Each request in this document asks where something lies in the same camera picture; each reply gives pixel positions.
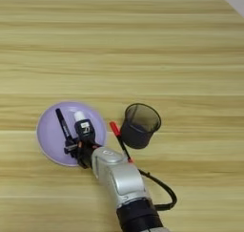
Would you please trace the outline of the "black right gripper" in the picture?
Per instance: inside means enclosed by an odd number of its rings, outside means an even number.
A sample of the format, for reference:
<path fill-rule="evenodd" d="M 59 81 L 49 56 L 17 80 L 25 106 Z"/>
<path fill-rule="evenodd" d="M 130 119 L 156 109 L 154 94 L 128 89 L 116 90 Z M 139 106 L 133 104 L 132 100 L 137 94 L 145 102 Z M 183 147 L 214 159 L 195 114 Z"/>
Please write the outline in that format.
<path fill-rule="evenodd" d="M 77 149 L 77 163 L 84 169 L 92 167 L 92 154 L 95 149 L 99 148 L 94 138 L 73 139 L 69 141 L 69 146 L 64 148 L 65 154 L 70 154 Z"/>

